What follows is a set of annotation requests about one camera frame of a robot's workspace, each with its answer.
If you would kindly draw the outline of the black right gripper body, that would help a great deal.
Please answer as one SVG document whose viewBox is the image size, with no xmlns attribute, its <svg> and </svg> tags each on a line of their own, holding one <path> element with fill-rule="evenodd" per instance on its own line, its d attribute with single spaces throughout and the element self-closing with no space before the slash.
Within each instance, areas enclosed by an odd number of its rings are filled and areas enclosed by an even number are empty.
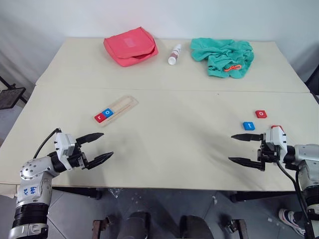
<svg viewBox="0 0 319 239">
<path fill-rule="evenodd" d="M 280 160 L 280 151 L 281 148 L 278 145 L 262 141 L 257 152 L 257 160 L 265 163 L 276 163 Z"/>
</svg>

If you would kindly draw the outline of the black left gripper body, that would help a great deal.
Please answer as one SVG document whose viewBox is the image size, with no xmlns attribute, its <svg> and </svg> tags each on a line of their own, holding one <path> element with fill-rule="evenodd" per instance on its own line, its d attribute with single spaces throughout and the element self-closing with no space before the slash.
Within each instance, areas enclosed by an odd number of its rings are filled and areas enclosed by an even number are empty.
<svg viewBox="0 0 319 239">
<path fill-rule="evenodd" d="M 73 153 L 68 156 L 67 161 L 72 168 L 80 167 L 85 169 L 88 166 L 86 155 L 81 151 L 81 145 L 78 143 L 75 143 Z"/>
</svg>

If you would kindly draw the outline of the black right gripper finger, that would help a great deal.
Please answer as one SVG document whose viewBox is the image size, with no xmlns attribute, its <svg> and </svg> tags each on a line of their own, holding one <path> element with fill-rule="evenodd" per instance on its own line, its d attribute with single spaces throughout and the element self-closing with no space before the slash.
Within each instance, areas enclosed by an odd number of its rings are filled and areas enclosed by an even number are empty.
<svg viewBox="0 0 319 239">
<path fill-rule="evenodd" d="M 242 157 L 229 157 L 228 159 L 244 167 L 250 167 L 250 168 L 258 169 L 260 171 L 265 171 L 264 162 L 252 161 L 248 158 L 242 158 Z"/>
<path fill-rule="evenodd" d="M 264 138 L 264 134 L 243 133 L 232 135 L 231 138 L 240 141 L 262 141 Z"/>
</svg>

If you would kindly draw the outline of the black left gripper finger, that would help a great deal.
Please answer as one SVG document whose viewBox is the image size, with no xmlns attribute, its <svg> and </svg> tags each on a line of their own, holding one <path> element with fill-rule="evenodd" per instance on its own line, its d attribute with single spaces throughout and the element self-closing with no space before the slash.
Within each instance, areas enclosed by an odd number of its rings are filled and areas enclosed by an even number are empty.
<svg viewBox="0 0 319 239">
<path fill-rule="evenodd" d="M 108 152 L 108 153 L 104 153 L 102 155 L 95 157 L 94 160 L 87 163 L 86 169 L 90 170 L 90 169 L 93 169 L 93 168 L 99 166 L 100 164 L 103 164 L 113 154 L 114 154 L 113 152 Z"/>
<path fill-rule="evenodd" d="M 100 137 L 102 137 L 104 135 L 104 133 L 101 132 L 96 132 L 96 133 L 91 133 L 91 134 L 87 134 L 85 136 L 79 137 L 76 139 L 76 142 L 79 145 L 82 145 L 84 143 L 90 143 L 93 142 L 97 139 L 99 139 Z"/>
</svg>

